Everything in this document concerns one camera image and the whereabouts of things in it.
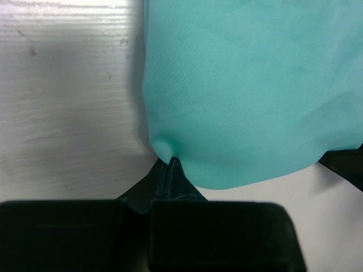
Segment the teal t shirt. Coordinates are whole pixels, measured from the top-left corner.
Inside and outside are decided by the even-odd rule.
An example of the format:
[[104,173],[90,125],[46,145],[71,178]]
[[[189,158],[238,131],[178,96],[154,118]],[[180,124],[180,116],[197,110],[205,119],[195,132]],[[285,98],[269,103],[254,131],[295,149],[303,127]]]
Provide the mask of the teal t shirt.
[[361,1],[145,1],[151,146],[230,189],[362,145]]

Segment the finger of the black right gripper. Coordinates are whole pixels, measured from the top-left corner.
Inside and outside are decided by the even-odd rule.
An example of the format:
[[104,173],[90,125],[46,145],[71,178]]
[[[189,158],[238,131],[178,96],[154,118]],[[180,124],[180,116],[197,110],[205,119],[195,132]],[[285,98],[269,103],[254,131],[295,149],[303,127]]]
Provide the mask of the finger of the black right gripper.
[[327,151],[319,163],[362,191],[362,145],[356,150]]

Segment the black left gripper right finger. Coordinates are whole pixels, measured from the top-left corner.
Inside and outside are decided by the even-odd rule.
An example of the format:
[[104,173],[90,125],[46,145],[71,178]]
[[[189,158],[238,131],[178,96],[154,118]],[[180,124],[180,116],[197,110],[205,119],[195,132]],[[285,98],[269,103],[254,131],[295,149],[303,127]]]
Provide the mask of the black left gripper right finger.
[[208,201],[176,159],[149,172],[151,271],[305,271],[294,224],[272,202]]

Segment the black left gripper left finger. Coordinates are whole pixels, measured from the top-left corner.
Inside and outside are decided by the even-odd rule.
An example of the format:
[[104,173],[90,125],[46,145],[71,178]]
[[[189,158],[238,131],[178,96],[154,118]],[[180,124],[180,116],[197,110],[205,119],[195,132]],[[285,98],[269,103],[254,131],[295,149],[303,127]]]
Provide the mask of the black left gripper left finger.
[[146,236],[146,212],[166,169],[157,160],[116,199],[2,202],[1,270],[127,270]]

